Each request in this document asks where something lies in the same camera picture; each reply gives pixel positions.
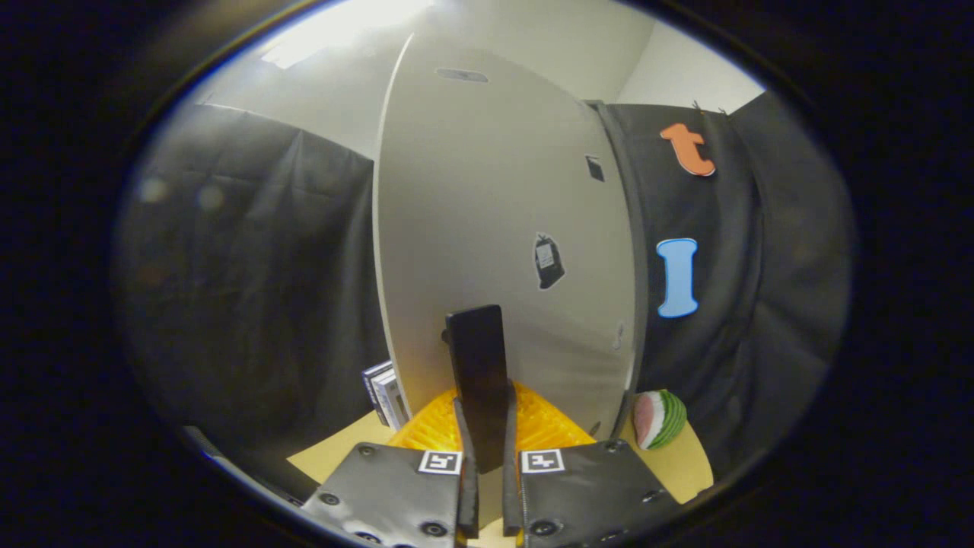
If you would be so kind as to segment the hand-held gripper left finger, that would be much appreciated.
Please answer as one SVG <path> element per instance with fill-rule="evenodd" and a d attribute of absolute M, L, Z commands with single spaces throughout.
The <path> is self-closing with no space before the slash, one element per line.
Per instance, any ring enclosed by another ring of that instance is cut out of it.
<path fill-rule="evenodd" d="M 478 471 L 458 392 L 435 397 L 387 443 L 352 445 L 303 513 L 354 544 L 463 547 L 478 534 Z"/>

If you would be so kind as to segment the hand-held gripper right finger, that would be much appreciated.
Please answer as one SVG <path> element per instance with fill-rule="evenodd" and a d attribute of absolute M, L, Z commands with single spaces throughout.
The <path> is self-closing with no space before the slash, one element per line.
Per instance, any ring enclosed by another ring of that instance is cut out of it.
<path fill-rule="evenodd" d="M 628 441 L 590 439 L 519 383 L 508 396 L 502 521 L 518 547 L 634 546 L 677 514 Z"/>

